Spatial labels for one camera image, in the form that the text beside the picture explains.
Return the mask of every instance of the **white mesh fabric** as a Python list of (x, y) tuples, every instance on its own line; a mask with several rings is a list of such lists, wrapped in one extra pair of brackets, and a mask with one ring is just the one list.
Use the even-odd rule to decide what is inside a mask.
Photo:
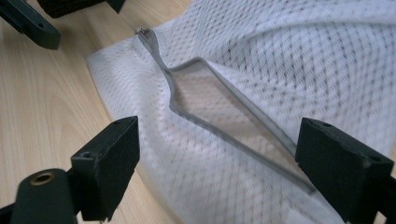
[[(301, 118), (309, 117), (388, 154), (396, 133), (395, 11), (392, 1), (196, 0), (154, 31), (168, 67), (202, 57), (294, 142)], [(172, 112), (163, 72), (137, 37), (92, 55), (89, 66), (113, 118), (139, 117), (141, 164), (184, 222), (284, 223), (289, 210), (314, 223), (341, 222), (282, 175)], [(176, 74), (185, 76), (177, 102), (239, 130), (249, 117), (239, 106), (235, 112), (224, 100), (205, 103), (216, 102), (220, 87), (199, 83), (202, 94), (183, 91), (206, 75), (204, 67)], [(228, 120), (214, 113), (219, 109)], [(277, 148), (270, 141), (232, 135), (292, 169), (266, 150)]]
[(389, 154), (394, 1), (194, 1), (156, 29), (168, 67), (202, 57), (295, 142), (320, 119)]

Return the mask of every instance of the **light wood surface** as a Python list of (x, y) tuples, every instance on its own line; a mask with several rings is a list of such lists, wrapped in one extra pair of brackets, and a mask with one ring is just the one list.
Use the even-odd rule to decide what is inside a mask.
[[(190, 0), (126, 0), (120, 15), (106, 3), (53, 20), (58, 50), (42, 49), (0, 19), (0, 207), (15, 201), (19, 183), (48, 168), (68, 170), (70, 157), (111, 118), (86, 59), (99, 49), (180, 15)], [(112, 223), (178, 222), (135, 173)]]

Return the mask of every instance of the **clamp jaw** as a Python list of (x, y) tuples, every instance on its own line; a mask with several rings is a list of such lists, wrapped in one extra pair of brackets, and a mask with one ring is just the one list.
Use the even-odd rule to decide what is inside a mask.
[(77, 223), (110, 220), (139, 161), (137, 117), (117, 120), (71, 158), (69, 171), (48, 169), (26, 177), (0, 223)]
[[(106, 0), (117, 12), (125, 0)], [(25, 0), (0, 0), (0, 16), (15, 30), (27, 35), (38, 46), (45, 49), (57, 49), (61, 34), (35, 11)]]

